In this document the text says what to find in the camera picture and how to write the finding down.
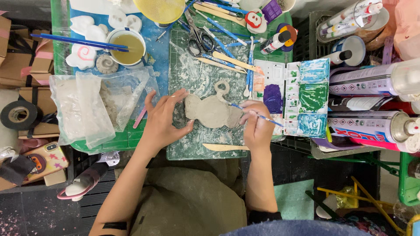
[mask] green paint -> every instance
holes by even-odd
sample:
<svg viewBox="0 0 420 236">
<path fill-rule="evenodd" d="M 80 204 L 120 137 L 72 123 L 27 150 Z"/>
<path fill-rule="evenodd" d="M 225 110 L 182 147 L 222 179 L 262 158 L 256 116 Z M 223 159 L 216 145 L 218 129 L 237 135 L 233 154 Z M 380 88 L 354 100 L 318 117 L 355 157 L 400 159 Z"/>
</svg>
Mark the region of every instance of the green paint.
<svg viewBox="0 0 420 236">
<path fill-rule="evenodd" d="M 299 101 L 304 111 L 321 109 L 325 105 L 327 96 L 328 83 L 301 84 L 299 87 Z"/>
</svg>

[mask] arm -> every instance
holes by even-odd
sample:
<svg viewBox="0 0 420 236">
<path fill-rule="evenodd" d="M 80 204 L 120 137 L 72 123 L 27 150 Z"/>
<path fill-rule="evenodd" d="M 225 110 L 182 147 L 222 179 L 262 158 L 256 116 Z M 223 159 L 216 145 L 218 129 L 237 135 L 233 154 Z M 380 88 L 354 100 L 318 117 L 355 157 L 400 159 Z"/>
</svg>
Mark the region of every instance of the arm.
<svg viewBox="0 0 420 236">
<path fill-rule="evenodd" d="M 102 204 L 89 236 L 115 235 L 127 236 L 128 230 L 102 229 L 105 223 L 126 222 L 127 229 L 137 207 L 144 179 L 146 166 L 158 151 L 192 131 L 194 121 L 189 121 L 182 129 L 172 125 L 172 113 L 177 102 L 181 102 L 189 93 L 185 89 L 176 91 L 172 96 L 164 96 L 153 107 L 151 101 L 156 91 L 150 92 L 145 102 L 147 123 L 133 156 L 116 181 L 111 192 Z"/>
<path fill-rule="evenodd" d="M 246 112 L 241 124 L 245 124 L 248 120 L 244 130 L 244 141 L 251 151 L 252 158 L 245 187 L 245 202 L 250 210 L 277 212 L 270 152 L 270 141 L 275 125 L 257 116 L 259 113 L 270 117 L 264 103 L 250 100 L 241 106 L 245 107 L 244 112 Z"/>
</svg>

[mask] person's left hand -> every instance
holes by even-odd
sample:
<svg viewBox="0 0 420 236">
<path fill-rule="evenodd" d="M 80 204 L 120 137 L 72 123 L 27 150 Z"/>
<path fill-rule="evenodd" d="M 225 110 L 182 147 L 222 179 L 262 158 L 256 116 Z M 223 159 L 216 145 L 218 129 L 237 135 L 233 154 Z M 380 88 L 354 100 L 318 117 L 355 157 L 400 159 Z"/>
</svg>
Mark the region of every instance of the person's left hand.
<svg viewBox="0 0 420 236">
<path fill-rule="evenodd" d="M 188 94 L 189 92 L 185 89 L 180 89 L 172 96 L 163 96 L 156 107 L 152 105 L 152 98 L 156 95 L 156 91 L 152 91 L 146 96 L 144 103 L 147 110 L 147 122 L 139 145 L 144 144 L 144 147 L 153 148 L 158 152 L 192 131 L 194 120 L 189 120 L 186 126 L 181 129 L 172 125 L 172 113 L 175 104 L 182 102 L 182 99 Z"/>
</svg>

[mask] hand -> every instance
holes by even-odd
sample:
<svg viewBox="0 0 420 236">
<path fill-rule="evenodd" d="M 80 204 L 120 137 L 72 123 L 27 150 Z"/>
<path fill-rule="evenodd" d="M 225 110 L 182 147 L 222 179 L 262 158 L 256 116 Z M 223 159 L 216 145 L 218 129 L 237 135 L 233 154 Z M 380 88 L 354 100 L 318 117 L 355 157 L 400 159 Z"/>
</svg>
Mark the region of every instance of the hand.
<svg viewBox="0 0 420 236">
<path fill-rule="evenodd" d="M 180 89 L 172 96 L 163 96 L 156 107 L 152 105 L 152 98 L 156 91 L 150 92 L 144 101 L 147 110 L 147 122 L 140 144 L 153 149 L 156 153 L 165 146 L 181 139 L 192 131 L 194 120 L 189 120 L 184 128 L 177 129 L 172 125 L 172 113 L 176 103 L 188 96 L 189 92 Z"/>
<path fill-rule="evenodd" d="M 240 124 L 243 125 L 248 120 L 244 130 L 245 145 L 252 152 L 270 151 L 270 141 L 275 125 L 257 116 L 257 113 L 267 118 L 271 118 L 268 108 L 263 102 L 248 100 L 240 106 L 244 107 L 246 114 L 241 118 Z"/>
</svg>

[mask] smartphone camera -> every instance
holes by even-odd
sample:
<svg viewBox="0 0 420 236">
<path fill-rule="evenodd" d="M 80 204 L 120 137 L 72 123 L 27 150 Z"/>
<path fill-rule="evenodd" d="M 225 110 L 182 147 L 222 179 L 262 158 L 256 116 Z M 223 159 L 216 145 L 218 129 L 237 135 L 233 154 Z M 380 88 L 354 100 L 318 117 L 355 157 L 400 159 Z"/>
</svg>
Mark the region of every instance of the smartphone camera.
<svg viewBox="0 0 420 236">
<path fill-rule="evenodd" d="M 56 144 L 51 144 L 51 145 L 49 145 L 49 146 L 47 146 L 47 152 L 49 152 L 49 151 L 52 151 L 52 150 L 54 150 L 54 149 L 56 149 L 57 148 L 57 145 Z"/>
</svg>

